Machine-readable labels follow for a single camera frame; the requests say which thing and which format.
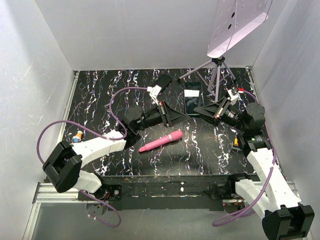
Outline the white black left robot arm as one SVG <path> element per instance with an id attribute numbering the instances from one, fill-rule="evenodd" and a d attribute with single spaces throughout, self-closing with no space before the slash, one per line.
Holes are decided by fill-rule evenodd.
<path id="1" fill-rule="evenodd" d="M 61 141 L 42 169 L 57 192 L 75 188 L 87 191 L 95 200 L 101 200 L 106 196 L 106 187 L 99 176 L 84 171 L 84 166 L 110 153 L 130 148 L 141 138 L 139 131 L 158 124 L 172 127 L 188 119 L 188 115 L 172 109 L 165 101 L 147 112 L 138 105 L 130 106 L 121 120 L 124 128 L 117 127 L 102 137 L 80 143 Z"/>

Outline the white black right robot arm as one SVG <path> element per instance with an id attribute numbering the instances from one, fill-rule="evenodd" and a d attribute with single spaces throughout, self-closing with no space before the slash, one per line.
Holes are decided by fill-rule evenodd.
<path id="1" fill-rule="evenodd" d="M 238 131 L 238 146 L 262 183 L 262 188 L 258 189 L 247 174 L 230 175 L 225 185 L 227 195 L 232 199 L 242 197 L 248 205 L 229 214 L 226 221 L 217 219 L 212 225 L 223 226 L 254 210 L 269 240 L 307 237 L 315 213 L 310 205 L 301 203 L 276 164 L 276 155 L 263 132 L 264 107 L 251 102 L 244 111 L 236 111 L 231 101 L 224 98 L 211 105 L 196 107 L 194 111 L 214 126 L 223 122 Z"/>

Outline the blue smartphone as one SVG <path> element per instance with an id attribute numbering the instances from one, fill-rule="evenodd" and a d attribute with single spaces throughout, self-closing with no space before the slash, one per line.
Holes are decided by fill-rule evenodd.
<path id="1" fill-rule="evenodd" d="M 204 105 L 202 84 L 198 81 L 185 82 L 183 95 L 185 114 L 192 117 L 198 116 L 199 114 L 194 109 Z"/>

